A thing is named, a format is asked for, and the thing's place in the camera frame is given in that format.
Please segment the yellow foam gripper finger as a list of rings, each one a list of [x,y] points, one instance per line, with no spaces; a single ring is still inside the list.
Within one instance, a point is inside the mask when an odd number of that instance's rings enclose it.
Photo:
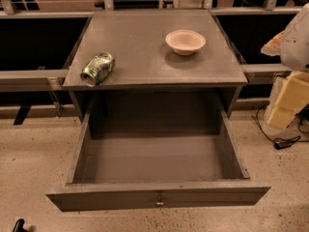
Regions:
[[[279,56],[283,35],[284,32],[280,32],[274,36],[261,48],[261,52],[267,56]]]
[[[285,129],[295,115],[309,104],[309,74],[291,72],[278,76],[272,86],[267,107],[267,125],[277,130]]]

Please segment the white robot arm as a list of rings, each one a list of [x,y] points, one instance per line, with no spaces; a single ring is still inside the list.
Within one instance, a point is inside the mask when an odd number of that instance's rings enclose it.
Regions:
[[[309,104],[309,4],[261,52],[279,56],[281,64],[292,70],[274,81],[264,117],[266,129],[282,131]]]

